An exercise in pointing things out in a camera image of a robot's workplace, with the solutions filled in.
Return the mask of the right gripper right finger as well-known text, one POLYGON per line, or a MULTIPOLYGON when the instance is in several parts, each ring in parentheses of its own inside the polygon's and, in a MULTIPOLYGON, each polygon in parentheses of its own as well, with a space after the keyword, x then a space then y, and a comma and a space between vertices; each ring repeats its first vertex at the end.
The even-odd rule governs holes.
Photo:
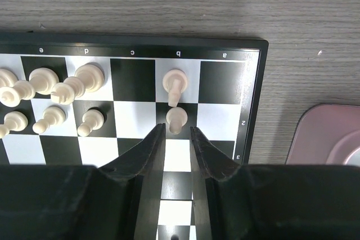
POLYGON ((193 211, 197 239, 222 239, 218 183, 228 180, 240 167, 214 146, 198 127, 190 128, 193 211))

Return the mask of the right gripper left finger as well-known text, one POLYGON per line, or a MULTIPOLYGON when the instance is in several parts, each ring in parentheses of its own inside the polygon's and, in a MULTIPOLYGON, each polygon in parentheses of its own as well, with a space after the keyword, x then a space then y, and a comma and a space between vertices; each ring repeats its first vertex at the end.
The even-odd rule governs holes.
POLYGON ((158 225, 166 145, 165 124, 100 168, 106 225, 113 239, 154 239, 158 225))

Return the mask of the white pawn piece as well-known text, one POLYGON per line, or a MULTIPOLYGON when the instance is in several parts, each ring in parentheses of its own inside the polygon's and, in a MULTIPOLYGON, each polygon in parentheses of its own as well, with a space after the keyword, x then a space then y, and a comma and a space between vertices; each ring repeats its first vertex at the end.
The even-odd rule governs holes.
POLYGON ((65 120, 66 114, 61 108, 50 106, 43 111, 43 117, 33 125, 33 132, 42 134, 51 126, 61 125, 65 120))
POLYGON ((19 111, 12 111, 4 116, 4 123, 1 124, 1 139, 11 131, 20 132, 28 126, 28 118, 19 111))

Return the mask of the white bishop piece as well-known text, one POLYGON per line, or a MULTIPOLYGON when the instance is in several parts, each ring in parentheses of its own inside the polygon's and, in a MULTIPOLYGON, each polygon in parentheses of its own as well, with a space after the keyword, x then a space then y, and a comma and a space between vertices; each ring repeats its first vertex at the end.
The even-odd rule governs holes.
POLYGON ((0 87, 13 87, 17 81, 18 78, 12 71, 0 68, 0 87))

